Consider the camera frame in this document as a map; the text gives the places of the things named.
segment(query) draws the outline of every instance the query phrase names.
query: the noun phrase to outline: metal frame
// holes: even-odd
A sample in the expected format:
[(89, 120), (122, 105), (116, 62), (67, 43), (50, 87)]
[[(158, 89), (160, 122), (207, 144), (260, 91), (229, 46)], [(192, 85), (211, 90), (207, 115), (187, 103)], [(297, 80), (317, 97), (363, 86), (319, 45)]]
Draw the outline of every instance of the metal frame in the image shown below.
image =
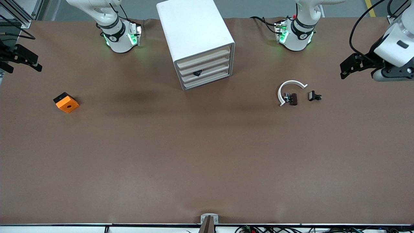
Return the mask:
[(45, 2), (44, 0), (37, 0), (36, 5), (34, 6), (33, 12), (31, 13), (31, 16), (34, 19), (38, 19), (40, 9), (42, 8), (44, 2)]
[(29, 13), (27, 13), (17, 2), (14, 0), (0, 0), (0, 5), (3, 6), (6, 11), (8, 11), (17, 21), (22, 24), (22, 28), (30, 27), (31, 21), (34, 20), (34, 18)]

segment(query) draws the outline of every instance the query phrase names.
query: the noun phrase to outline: brown paper mat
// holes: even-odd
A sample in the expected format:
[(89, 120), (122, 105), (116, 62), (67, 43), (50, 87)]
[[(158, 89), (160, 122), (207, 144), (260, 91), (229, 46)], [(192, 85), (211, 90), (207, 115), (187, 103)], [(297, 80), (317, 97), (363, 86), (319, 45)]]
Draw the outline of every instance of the brown paper mat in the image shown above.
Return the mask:
[[(225, 21), (234, 75), (186, 92), (158, 20), (126, 54), (95, 22), (33, 22), (37, 39), (19, 41), (43, 71), (14, 65), (0, 85), (0, 222), (412, 223), (414, 82), (340, 79), (356, 19), (321, 19), (302, 52)], [(364, 19), (355, 46), (386, 27)], [(286, 86), (299, 105), (279, 107), (290, 79), (309, 86)], [(62, 92), (80, 107), (56, 108)]]

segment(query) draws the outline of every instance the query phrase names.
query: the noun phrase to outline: green led light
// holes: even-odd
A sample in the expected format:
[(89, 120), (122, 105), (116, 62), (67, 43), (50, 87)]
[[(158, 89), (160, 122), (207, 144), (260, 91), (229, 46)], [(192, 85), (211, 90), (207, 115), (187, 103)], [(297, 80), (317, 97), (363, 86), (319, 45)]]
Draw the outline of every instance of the green led light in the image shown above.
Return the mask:
[(106, 45), (108, 45), (108, 46), (109, 46), (109, 42), (108, 42), (108, 39), (106, 38), (105, 34), (103, 35), (103, 37), (105, 38)]
[(308, 43), (310, 43), (311, 42), (311, 40), (312, 40), (312, 36), (313, 36), (313, 32), (310, 34), (310, 36), (309, 36), (309, 40), (308, 40)]
[(286, 41), (286, 37), (289, 35), (289, 31), (286, 30), (282, 35), (280, 35), (280, 43), (284, 43)]
[(129, 39), (131, 41), (131, 44), (136, 45), (137, 44), (137, 37), (134, 36), (134, 35), (131, 35), (131, 34), (128, 34), (128, 36), (129, 36)]

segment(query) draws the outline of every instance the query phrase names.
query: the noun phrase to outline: gray floor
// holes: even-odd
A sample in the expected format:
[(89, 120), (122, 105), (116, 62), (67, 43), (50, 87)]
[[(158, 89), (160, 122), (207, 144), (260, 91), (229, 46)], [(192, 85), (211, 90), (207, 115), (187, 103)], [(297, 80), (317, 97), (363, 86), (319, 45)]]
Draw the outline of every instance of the gray floor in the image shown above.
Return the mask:
[[(158, 19), (156, 4), (163, 0), (123, 0), (129, 18)], [(251, 16), (277, 17), (295, 13), (294, 0), (214, 0), (223, 18)], [(69, 5), (66, 0), (50, 0), (43, 20), (92, 20), (87, 14)], [(366, 9), (364, 0), (347, 0), (324, 6), (326, 17), (359, 17)]]

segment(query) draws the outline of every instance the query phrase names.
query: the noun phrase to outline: white curved hook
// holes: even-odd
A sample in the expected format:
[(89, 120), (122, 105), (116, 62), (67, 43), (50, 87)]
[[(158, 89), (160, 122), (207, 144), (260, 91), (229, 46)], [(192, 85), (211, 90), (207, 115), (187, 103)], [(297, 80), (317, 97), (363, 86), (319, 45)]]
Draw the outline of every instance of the white curved hook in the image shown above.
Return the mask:
[(283, 99), (282, 93), (281, 93), (282, 87), (285, 86), (286, 84), (296, 84), (299, 87), (301, 87), (302, 89), (304, 89), (305, 87), (308, 86), (308, 84), (304, 85), (303, 83), (301, 83), (299, 81), (296, 81), (296, 80), (289, 80), (289, 81), (286, 81), (286, 82), (282, 83), (282, 85), (280, 85), (280, 87), (279, 87), (279, 90), (277, 91), (277, 97), (279, 98), (280, 106), (282, 106), (286, 103), (286, 101)]

